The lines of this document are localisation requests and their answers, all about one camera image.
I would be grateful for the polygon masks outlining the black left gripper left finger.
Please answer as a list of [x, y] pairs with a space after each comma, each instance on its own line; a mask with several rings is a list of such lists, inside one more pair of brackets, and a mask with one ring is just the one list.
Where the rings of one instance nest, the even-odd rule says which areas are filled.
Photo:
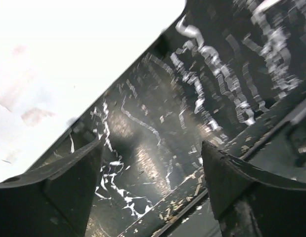
[[103, 143], [0, 183], [0, 237], [83, 237]]

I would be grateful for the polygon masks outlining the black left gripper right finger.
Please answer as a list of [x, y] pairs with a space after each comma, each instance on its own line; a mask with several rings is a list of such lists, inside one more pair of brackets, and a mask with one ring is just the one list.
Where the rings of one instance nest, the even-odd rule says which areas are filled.
[[224, 237], [306, 237], [306, 183], [262, 170], [202, 142], [214, 218]]

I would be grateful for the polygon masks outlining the small white whiteboard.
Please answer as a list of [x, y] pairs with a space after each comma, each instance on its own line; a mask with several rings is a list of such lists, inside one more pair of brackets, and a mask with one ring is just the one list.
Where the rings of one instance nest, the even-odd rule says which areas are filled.
[[183, 0], [0, 0], [0, 182], [26, 172]]

